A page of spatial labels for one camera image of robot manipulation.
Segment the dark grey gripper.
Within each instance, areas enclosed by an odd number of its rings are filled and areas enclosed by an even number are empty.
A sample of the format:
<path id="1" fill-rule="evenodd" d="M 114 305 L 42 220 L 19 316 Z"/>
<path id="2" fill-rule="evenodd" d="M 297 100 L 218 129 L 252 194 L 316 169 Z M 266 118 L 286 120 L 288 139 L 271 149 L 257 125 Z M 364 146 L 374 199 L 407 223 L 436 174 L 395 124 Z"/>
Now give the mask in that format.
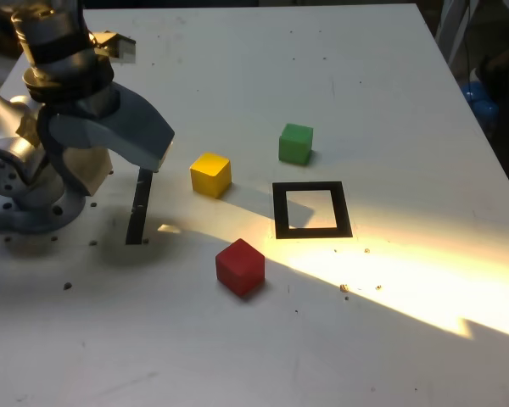
<path id="1" fill-rule="evenodd" d="M 112 170 L 108 149 L 155 172 L 175 136 L 150 102 L 113 83 L 91 95 L 45 97 L 37 134 L 64 183 L 85 197 L 94 196 Z"/>

